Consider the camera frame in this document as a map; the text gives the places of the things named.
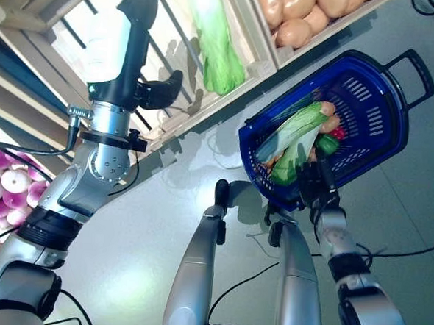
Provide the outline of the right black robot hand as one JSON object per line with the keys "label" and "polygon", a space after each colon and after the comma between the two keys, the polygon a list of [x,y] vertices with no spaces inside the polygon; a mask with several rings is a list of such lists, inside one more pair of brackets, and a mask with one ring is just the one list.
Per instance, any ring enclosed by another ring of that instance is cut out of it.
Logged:
{"label": "right black robot hand", "polygon": [[310,210],[337,207],[340,199],[330,164],[322,152],[316,153],[316,161],[304,162],[296,168],[300,198]]}

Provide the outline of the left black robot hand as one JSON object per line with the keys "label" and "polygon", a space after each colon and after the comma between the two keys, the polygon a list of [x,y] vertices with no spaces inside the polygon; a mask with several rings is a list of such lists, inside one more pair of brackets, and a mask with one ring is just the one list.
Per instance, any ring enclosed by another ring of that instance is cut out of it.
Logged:
{"label": "left black robot hand", "polygon": [[57,50],[77,64],[90,105],[133,113],[170,107],[182,88],[182,72],[163,80],[142,80],[159,0],[120,0],[116,5],[87,9],[74,21],[67,17],[50,31]]}

